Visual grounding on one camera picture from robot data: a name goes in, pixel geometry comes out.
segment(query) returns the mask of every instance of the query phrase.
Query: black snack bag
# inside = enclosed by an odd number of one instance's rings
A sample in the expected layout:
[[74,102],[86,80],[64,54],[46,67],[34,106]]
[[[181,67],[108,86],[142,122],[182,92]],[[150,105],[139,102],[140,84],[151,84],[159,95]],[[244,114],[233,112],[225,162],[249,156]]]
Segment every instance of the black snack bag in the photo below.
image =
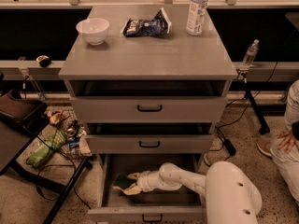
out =
[[123,29],[126,37],[169,34],[171,21],[162,7],[152,20],[129,20]]

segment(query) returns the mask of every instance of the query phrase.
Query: black table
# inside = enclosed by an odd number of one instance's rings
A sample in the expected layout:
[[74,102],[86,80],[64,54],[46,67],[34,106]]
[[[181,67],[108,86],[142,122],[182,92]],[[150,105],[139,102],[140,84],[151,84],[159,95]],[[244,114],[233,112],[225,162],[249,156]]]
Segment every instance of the black table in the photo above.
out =
[[23,153],[23,151],[33,142],[36,136],[47,126],[47,124],[48,121],[44,118],[36,119],[36,134],[26,135],[9,128],[5,123],[3,123],[2,120],[0,120],[0,175],[3,175],[10,167],[25,180],[33,182],[35,184],[38,184],[38,186],[40,187],[60,194],[59,198],[55,202],[55,205],[51,208],[44,221],[44,223],[51,223],[54,220],[59,209],[63,205],[64,200],[66,199],[70,190],[74,187],[84,167],[90,168],[91,164],[89,163],[88,157],[84,157],[77,167],[76,172],[73,173],[72,177],[69,179],[66,185],[57,183],[39,175],[32,174],[25,170],[17,162],[17,159]]

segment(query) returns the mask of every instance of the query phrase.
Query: person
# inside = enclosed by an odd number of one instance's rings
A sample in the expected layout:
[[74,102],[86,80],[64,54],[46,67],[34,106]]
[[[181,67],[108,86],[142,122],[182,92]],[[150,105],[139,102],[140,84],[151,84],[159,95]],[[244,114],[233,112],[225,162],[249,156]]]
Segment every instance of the person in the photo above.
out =
[[290,86],[284,122],[284,132],[272,142],[258,140],[257,147],[272,158],[299,205],[299,80]]

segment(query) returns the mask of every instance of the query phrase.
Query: white pants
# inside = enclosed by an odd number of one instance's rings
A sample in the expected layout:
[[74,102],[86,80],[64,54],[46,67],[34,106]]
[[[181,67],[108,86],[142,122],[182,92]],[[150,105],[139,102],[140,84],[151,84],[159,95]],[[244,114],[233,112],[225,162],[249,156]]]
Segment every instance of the white pants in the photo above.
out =
[[[284,119],[287,130],[292,128],[293,123],[299,121],[299,80],[290,87]],[[283,138],[272,142],[272,160],[288,184],[292,197],[299,204],[299,150],[297,146],[293,146],[289,153],[284,152],[285,147],[278,149],[278,144],[282,140]]]

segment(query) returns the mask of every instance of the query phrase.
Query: white bottle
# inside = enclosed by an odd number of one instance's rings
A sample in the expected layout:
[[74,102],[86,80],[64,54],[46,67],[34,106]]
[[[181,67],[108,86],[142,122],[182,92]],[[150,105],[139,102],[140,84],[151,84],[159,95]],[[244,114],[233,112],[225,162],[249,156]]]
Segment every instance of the white bottle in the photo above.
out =
[[242,67],[249,69],[250,65],[255,59],[256,54],[259,50],[259,40],[255,39],[249,46],[249,48],[246,51],[246,54],[243,59]]
[[203,32],[208,0],[191,0],[187,19],[187,33],[200,35]]

